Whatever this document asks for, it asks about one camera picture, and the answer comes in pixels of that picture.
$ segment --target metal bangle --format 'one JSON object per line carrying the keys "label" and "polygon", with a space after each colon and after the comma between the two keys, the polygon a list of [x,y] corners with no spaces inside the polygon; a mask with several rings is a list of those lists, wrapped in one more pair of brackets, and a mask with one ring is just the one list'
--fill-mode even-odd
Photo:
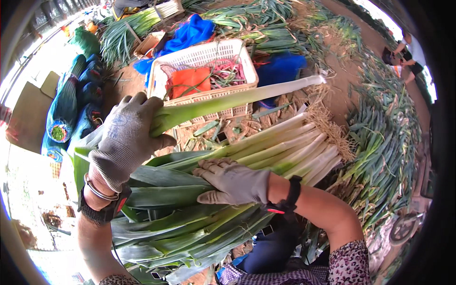
{"label": "metal bangle", "polygon": [[108,196],[108,195],[105,195],[105,194],[101,193],[100,191],[98,191],[93,186],[92,182],[87,180],[87,177],[88,177],[88,173],[84,174],[84,182],[95,195],[97,195],[98,197],[100,197],[100,198],[102,198],[104,200],[108,200],[108,201],[117,201],[119,199],[119,194],[118,193],[115,193],[112,196]]}

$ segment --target black wrist strap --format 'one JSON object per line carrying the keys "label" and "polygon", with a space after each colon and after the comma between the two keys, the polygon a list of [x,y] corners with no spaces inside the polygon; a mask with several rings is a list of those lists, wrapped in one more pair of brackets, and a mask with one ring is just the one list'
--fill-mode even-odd
{"label": "black wrist strap", "polygon": [[266,207],[269,212],[278,214],[285,214],[293,212],[296,209],[296,201],[298,201],[299,195],[301,194],[301,180],[302,177],[293,175],[290,181],[290,190],[288,191],[288,197],[286,200],[280,201],[278,204],[269,202]]}
{"label": "black wrist strap", "polygon": [[101,209],[100,211],[95,211],[89,207],[84,199],[84,187],[78,193],[78,212],[82,212],[84,216],[94,221],[98,225],[104,225],[109,223],[122,209],[125,201],[131,194],[131,188],[126,184],[122,184],[122,192],[119,193],[119,198],[115,201],[111,201],[109,205]]}

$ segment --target gloved hand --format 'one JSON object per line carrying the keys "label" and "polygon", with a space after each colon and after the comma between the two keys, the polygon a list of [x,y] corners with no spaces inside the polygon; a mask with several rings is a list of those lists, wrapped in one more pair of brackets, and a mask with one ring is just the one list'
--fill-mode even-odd
{"label": "gloved hand", "polygon": [[148,99],[139,92],[134,97],[125,96],[107,116],[98,150],[91,151],[89,158],[91,170],[95,167],[114,192],[121,192],[121,184],[156,150],[176,145],[176,140],[166,134],[149,137],[154,114],[161,107],[162,100]]}
{"label": "gloved hand", "polygon": [[230,158],[201,160],[193,174],[204,178],[219,191],[198,196],[202,204],[240,205],[250,202],[267,204],[270,171],[251,170]]}

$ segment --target person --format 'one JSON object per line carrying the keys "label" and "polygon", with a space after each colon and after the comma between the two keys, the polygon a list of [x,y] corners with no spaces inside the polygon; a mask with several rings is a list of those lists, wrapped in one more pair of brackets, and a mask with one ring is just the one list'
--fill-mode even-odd
{"label": "person", "polygon": [[[139,284],[111,253],[110,223],[94,217],[111,203],[106,197],[121,195],[127,189],[125,183],[130,174],[156,150],[176,144],[166,134],[149,137],[154,114],[162,106],[160,99],[147,99],[143,92],[124,97],[106,118],[98,149],[89,153],[91,162],[82,193],[86,205],[78,209],[77,241],[96,284]],[[201,194],[197,199],[200,203],[277,205],[288,199],[291,192],[289,180],[269,170],[251,170],[229,158],[202,160],[198,165],[193,174],[218,189]],[[298,197],[294,212],[327,233],[330,248],[326,256],[322,254],[315,261],[318,263],[310,266],[295,263],[290,267],[288,259],[298,237],[279,230],[263,237],[262,248],[257,248],[260,243],[257,241],[240,264],[226,265],[219,282],[224,285],[370,284],[368,250],[355,211],[323,190],[299,183],[295,190]]]}
{"label": "person", "polygon": [[411,35],[409,32],[402,31],[402,36],[404,38],[402,39],[401,43],[398,45],[396,50],[393,52],[393,56],[394,54],[401,52],[407,45],[407,49],[411,53],[412,58],[406,59],[405,62],[401,63],[401,66],[403,67],[407,65],[410,66],[411,72],[405,80],[405,85],[407,85],[415,79],[416,75],[423,71],[423,68],[426,65],[426,59],[423,53],[423,49],[420,46],[420,43],[413,35]]}
{"label": "person", "polygon": [[129,14],[137,13],[149,7],[151,0],[115,0],[113,3],[113,16],[116,21]]}

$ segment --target white plastic crate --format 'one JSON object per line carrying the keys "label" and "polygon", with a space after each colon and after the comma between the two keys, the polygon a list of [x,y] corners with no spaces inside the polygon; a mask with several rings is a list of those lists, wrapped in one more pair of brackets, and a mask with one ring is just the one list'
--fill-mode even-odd
{"label": "white plastic crate", "polygon": [[[165,106],[188,104],[196,101],[208,100],[214,97],[229,96],[232,93],[256,88],[258,85],[258,75],[255,71],[252,60],[247,49],[243,46],[240,39],[230,39],[217,42],[210,42],[194,47],[189,47],[181,51],[173,52],[157,58],[152,64],[147,97],[156,96],[163,98],[166,94],[166,82],[175,69],[182,70],[190,67],[212,66],[209,62],[220,59],[218,63],[226,63],[223,59],[233,59],[239,55],[240,62],[244,71],[246,84],[225,87],[215,90],[195,93],[181,98],[165,101]],[[182,123],[179,127],[187,127],[193,124],[202,124],[215,119],[229,119],[238,116],[252,114],[252,104],[245,104],[221,112],[194,118]]]}

